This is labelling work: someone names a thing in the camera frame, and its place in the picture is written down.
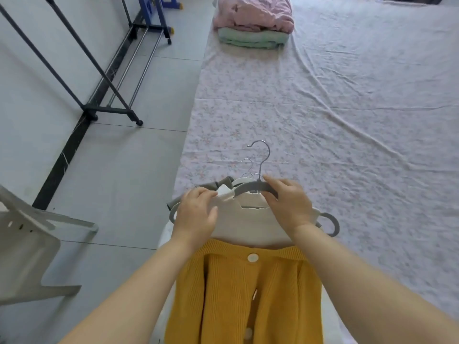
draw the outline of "bed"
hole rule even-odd
[[[297,179],[366,261],[459,317],[459,17],[376,0],[291,0],[279,50],[210,31],[175,181]]]

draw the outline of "person's right arm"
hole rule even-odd
[[[279,225],[313,265],[359,344],[459,343],[455,320],[313,225],[300,184],[264,178],[279,194],[263,193]]]

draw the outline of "mustard knit garment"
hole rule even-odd
[[[210,239],[176,285],[166,344],[323,342],[322,283],[296,247],[268,250]]]

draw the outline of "folded blanket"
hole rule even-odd
[[[219,39],[223,43],[240,47],[276,48],[285,44],[289,35],[280,31],[264,30],[260,32],[238,31],[229,27],[218,30]]]
[[[219,0],[213,18],[215,28],[230,27],[241,31],[293,31],[290,0]]]

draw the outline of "green fabric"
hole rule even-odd
[[[219,28],[218,33],[223,43],[251,48],[276,48],[280,44],[285,44],[289,38],[288,34],[280,31],[249,32],[229,27]]]

